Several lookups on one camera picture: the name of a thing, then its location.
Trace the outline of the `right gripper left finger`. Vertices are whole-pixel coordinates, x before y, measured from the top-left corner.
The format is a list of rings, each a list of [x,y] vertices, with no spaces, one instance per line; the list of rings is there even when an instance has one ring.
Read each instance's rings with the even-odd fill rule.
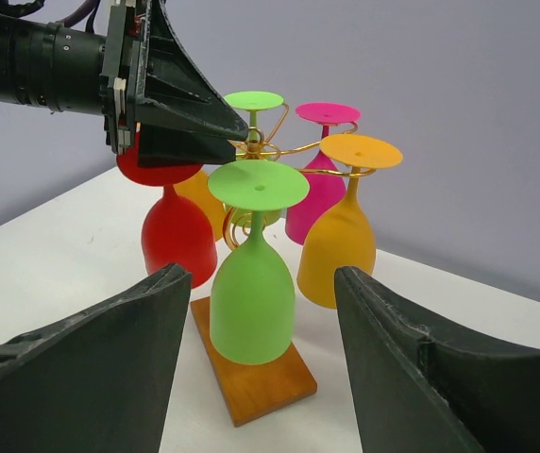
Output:
[[[156,452],[191,295],[170,264],[0,344],[0,452]]]

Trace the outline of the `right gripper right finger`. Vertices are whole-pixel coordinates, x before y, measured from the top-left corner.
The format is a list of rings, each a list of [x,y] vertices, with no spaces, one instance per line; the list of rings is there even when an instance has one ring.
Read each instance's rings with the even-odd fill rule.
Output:
[[[457,324],[355,267],[334,276],[365,452],[540,452],[540,349]]]

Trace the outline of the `pink wine glass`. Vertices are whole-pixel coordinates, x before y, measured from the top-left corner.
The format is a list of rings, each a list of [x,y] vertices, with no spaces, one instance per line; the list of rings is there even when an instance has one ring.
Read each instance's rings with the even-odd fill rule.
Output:
[[[312,102],[295,109],[302,119],[322,127],[321,138],[330,134],[333,126],[345,123],[357,128],[360,112],[348,105]],[[307,197],[286,212],[285,232],[295,243],[304,244],[314,222],[328,209],[337,204],[346,194],[346,184],[340,176],[305,174],[310,189]]]

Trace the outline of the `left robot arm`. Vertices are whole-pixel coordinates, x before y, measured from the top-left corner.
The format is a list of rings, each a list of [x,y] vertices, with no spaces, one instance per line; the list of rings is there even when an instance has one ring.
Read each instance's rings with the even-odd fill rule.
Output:
[[[0,102],[100,115],[116,155],[138,150],[143,168],[224,164],[248,127],[203,76],[161,1],[116,1],[105,35],[77,30],[85,2],[48,24],[39,1],[0,1]]]

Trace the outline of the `red wine glass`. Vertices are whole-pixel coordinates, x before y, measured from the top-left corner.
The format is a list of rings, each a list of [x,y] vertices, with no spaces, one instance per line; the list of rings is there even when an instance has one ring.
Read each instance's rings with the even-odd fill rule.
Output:
[[[143,220],[141,246],[146,272],[152,275],[169,264],[191,274],[191,287],[207,282],[217,265],[211,222],[196,203],[177,193],[176,185],[202,166],[142,167],[138,147],[116,157],[119,171],[132,182],[162,188],[160,199]]]

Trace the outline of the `orange wine glass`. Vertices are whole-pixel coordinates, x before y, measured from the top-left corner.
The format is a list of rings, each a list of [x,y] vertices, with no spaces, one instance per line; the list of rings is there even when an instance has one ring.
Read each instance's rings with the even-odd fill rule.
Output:
[[[359,134],[334,134],[320,148],[351,171],[345,196],[312,225],[304,242],[297,273],[300,292],[314,304],[336,308],[334,275],[344,266],[373,272],[377,247],[373,228],[358,203],[359,180],[399,165],[402,153],[392,144]]]
[[[200,169],[196,174],[176,185],[176,191],[194,202],[203,210],[211,223],[214,240],[223,238],[223,223],[226,217],[224,204],[216,199],[208,187],[209,175]]]

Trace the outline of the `green wine glass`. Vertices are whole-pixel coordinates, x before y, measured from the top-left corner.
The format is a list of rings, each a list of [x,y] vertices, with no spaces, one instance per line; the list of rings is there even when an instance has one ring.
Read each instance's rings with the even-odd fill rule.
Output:
[[[234,109],[248,112],[248,136],[241,142],[232,142],[236,148],[237,160],[278,159],[278,149],[270,143],[282,123],[284,122],[289,106],[279,94],[266,91],[233,92],[224,96],[226,102]],[[258,126],[257,114],[260,111],[283,107],[283,112],[269,136],[265,136]]]
[[[212,283],[211,342],[236,363],[274,361],[292,342],[295,287],[283,258],[263,237],[264,214],[302,201],[308,180],[282,163],[244,159],[215,170],[209,189],[250,214],[247,239],[230,252]]]

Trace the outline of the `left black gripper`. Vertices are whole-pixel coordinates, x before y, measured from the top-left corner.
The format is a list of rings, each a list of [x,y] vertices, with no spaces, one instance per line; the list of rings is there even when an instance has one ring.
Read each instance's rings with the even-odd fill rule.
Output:
[[[136,125],[133,114],[128,118],[127,100],[134,84],[135,120],[144,125],[140,167],[236,160],[228,140],[245,138],[248,126],[188,56],[162,1],[110,3],[99,94],[106,143],[114,154],[124,154],[135,143]]]

